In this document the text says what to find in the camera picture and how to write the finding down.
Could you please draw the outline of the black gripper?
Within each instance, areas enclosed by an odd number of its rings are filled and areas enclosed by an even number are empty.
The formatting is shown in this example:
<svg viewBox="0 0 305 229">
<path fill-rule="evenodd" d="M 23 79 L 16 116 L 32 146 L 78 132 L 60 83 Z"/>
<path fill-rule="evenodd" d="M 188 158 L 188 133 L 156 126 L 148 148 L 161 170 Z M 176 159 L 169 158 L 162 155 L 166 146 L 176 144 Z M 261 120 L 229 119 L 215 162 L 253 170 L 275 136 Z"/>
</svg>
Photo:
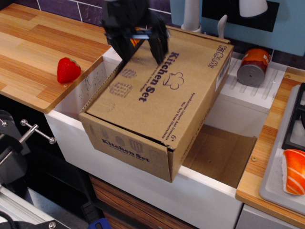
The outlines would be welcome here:
<svg viewBox="0 0 305 229">
<path fill-rule="evenodd" d="M 136 52 L 130 41 L 130 34 L 136 28 L 150 29 L 149 45 L 157 64 L 161 64 L 168 53 L 169 34 L 164 21 L 149 10 L 147 0 L 106 0 L 101 21 L 110 45 L 124 62 L 128 62 Z"/>
</svg>

